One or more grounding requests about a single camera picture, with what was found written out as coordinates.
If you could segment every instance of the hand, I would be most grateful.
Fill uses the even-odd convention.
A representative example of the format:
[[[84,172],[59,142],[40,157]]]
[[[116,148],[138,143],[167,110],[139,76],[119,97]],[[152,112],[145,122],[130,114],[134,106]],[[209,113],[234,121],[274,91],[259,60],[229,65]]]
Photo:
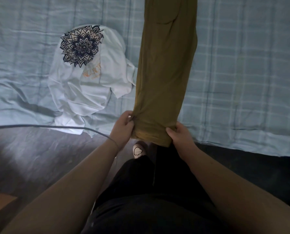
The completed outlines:
[[[177,149],[179,156],[183,159],[183,154],[189,148],[196,147],[193,138],[188,129],[180,122],[176,122],[176,131],[171,128],[166,128],[166,133],[172,138],[173,144]]]
[[[131,117],[129,116],[131,115],[132,111],[125,111],[116,121],[110,133],[110,138],[117,143],[119,150],[124,148],[131,137],[134,127],[134,122],[130,121]]]

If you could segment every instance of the cable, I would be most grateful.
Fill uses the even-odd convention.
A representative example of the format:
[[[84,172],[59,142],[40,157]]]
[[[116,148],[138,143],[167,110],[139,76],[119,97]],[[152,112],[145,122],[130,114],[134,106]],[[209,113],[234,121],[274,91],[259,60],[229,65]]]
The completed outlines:
[[[0,130],[1,129],[7,129],[7,128],[18,128],[18,127],[35,127],[35,128],[59,128],[59,129],[80,129],[80,130],[90,130],[90,131],[93,131],[97,134],[100,134],[108,139],[110,139],[112,142],[114,142],[118,148],[118,151],[120,150],[119,149],[119,146],[117,144],[116,141],[114,141],[112,138],[110,138],[108,135],[105,135],[103,133],[100,133],[99,131],[97,130],[94,130],[94,129],[91,129],[91,128],[88,128],[88,127],[78,127],[78,126],[49,126],[49,125],[30,125],[30,124],[19,124],[19,125],[3,125],[3,126],[0,126]]]

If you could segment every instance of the shoe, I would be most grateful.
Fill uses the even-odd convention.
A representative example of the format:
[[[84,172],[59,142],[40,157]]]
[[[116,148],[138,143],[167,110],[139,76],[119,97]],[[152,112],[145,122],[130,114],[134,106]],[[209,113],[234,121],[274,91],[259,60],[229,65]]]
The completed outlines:
[[[140,145],[138,142],[133,146],[133,155],[134,158],[139,158],[143,155],[146,155],[146,150],[142,145]]]

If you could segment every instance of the blue checkered bedding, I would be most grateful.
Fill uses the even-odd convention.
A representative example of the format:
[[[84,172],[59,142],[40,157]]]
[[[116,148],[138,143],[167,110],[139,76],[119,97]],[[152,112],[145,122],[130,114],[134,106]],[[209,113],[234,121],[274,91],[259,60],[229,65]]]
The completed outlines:
[[[116,29],[138,65],[144,0],[0,0],[0,124],[51,124],[47,76],[60,36]],[[198,0],[198,47],[179,121],[200,143],[290,156],[290,0]],[[109,133],[135,89],[85,117]]]

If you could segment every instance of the mandala print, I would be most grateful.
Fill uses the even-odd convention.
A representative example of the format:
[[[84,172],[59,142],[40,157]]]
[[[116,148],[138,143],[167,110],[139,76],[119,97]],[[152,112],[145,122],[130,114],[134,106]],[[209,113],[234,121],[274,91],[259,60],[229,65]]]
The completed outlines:
[[[84,26],[65,33],[61,37],[61,49],[63,50],[63,61],[79,65],[87,65],[93,60],[99,51],[98,44],[102,42],[104,36],[101,34],[99,26]]]

